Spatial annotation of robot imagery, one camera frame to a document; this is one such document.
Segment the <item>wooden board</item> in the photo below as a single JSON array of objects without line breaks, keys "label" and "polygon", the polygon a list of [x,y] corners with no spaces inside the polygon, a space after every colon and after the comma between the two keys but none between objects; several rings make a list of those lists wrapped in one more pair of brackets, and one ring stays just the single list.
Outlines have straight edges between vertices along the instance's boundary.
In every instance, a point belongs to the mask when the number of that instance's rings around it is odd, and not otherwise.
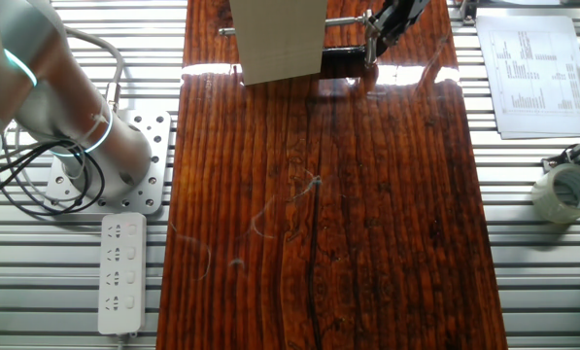
[{"label": "wooden board", "polygon": [[320,72],[326,0],[231,0],[246,85]]},{"label": "wooden board", "polygon": [[228,26],[189,2],[157,349],[506,349],[445,0],[371,73],[244,87]]}]

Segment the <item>mounting plate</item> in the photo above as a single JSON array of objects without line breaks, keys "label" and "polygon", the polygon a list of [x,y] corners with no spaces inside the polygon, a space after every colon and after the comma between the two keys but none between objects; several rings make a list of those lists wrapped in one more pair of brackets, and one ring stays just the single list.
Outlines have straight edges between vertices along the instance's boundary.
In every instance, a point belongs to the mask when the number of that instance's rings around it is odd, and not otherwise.
[{"label": "mounting plate", "polygon": [[[122,121],[136,126],[150,143],[153,160],[150,169],[143,180],[130,193],[114,200],[100,199],[85,210],[88,214],[110,214],[135,212],[143,215],[151,215],[158,211],[162,205],[162,193],[164,188],[164,175],[166,172],[166,159],[169,149],[169,136],[171,133],[171,116],[167,112],[122,110],[118,111]],[[161,141],[155,142],[156,136]],[[61,161],[55,157],[52,163],[50,178],[48,181],[47,195],[51,197],[73,197],[80,194],[63,171]],[[89,203],[91,198],[86,197],[83,203]],[[51,203],[46,200],[44,204],[56,210],[62,209],[64,204]]]}]

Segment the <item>clear tape roll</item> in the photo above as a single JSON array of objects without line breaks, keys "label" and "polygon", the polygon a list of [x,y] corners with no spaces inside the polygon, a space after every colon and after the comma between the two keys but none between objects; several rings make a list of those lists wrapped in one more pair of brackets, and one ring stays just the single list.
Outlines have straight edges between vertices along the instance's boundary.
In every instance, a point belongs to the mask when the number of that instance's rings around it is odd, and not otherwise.
[{"label": "clear tape roll", "polygon": [[545,174],[531,191],[542,218],[568,224],[580,218],[580,165],[562,164]]}]

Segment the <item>white cable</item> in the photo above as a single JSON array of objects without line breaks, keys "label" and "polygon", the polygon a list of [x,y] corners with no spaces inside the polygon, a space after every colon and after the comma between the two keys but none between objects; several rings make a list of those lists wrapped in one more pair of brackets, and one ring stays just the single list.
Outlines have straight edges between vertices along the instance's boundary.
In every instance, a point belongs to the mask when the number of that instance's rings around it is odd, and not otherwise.
[{"label": "white cable", "polygon": [[119,50],[115,48],[115,46],[113,46],[106,40],[100,39],[91,34],[84,33],[78,29],[65,27],[65,31],[67,31],[67,34],[69,34],[74,38],[90,42],[91,44],[97,45],[100,48],[108,50],[108,52],[117,60],[117,70],[115,71],[115,76],[113,77],[113,83],[119,83],[125,63],[123,62],[123,56],[121,55],[121,52],[119,52]]}]

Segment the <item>power strip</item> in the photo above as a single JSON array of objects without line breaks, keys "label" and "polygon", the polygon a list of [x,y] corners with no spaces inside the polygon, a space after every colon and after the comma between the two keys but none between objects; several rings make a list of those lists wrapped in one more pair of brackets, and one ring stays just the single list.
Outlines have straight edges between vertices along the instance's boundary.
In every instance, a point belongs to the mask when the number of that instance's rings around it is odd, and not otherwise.
[{"label": "power strip", "polygon": [[145,325],[147,218],[138,213],[102,220],[98,330],[135,333]]}]

